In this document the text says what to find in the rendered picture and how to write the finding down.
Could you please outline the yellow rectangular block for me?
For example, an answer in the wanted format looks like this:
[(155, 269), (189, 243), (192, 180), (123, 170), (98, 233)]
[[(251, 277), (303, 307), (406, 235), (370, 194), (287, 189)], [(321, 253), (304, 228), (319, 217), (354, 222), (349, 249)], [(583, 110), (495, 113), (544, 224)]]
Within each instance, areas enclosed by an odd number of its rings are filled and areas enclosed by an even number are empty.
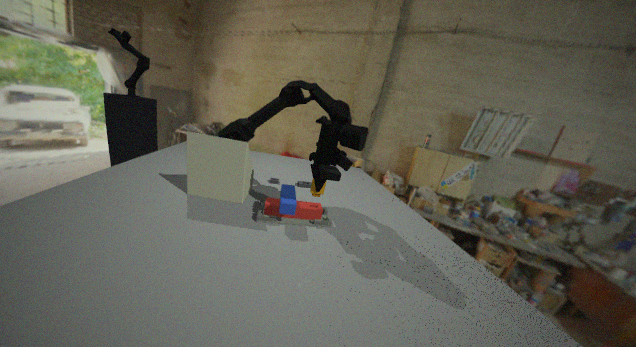
[(315, 188), (315, 181), (314, 178), (312, 180), (312, 185), (311, 185), (311, 189), (310, 192), (312, 193), (312, 196), (314, 197), (320, 197), (320, 195), (324, 194), (324, 190), (325, 190), (325, 186), (326, 186), (326, 182), (324, 183), (323, 187), (321, 188), (320, 192), (316, 192), (316, 188)]

